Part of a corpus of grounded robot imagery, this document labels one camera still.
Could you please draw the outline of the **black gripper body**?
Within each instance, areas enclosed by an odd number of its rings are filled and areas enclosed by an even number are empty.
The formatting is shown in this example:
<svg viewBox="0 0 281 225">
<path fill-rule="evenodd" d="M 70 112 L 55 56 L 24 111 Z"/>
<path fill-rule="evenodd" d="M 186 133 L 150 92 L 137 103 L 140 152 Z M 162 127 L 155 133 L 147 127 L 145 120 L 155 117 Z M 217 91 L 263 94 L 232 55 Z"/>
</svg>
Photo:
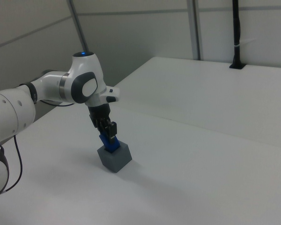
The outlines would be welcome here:
<svg viewBox="0 0 281 225">
<path fill-rule="evenodd" d="M 93 123 L 100 120 L 110 120 L 109 114 L 111 112 L 109 104 L 102 104 L 100 106 L 88 107 L 89 116 Z"/>
</svg>

